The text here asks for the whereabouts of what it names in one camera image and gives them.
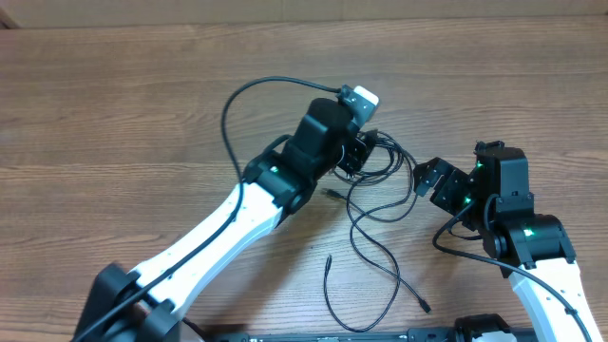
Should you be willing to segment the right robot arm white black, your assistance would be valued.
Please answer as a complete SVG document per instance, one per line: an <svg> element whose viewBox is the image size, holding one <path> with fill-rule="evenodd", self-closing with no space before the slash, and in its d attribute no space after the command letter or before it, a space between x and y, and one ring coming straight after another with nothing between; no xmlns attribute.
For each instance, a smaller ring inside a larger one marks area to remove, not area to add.
<svg viewBox="0 0 608 342"><path fill-rule="evenodd" d="M501 141L477 142L466 173L441 158L413 169L414 191L451 215L432 239L439 251L500 268L532 323L494 313L459 318L448 341L600 341L574 246L561 221L535 211L528 160Z"/></svg>

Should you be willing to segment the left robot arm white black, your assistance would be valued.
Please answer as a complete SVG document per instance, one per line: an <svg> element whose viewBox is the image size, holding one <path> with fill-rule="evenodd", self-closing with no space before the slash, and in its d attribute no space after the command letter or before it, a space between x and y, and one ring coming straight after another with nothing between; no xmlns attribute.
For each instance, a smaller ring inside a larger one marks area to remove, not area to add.
<svg viewBox="0 0 608 342"><path fill-rule="evenodd" d="M177 341L201 291L244 249L271 233L311 198L318 180L347 158L347 145L373 116L376 96L318 98L292 135L251 160L225 202L158 255L125 272L96 277L77 325L77 341Z"/></svg>

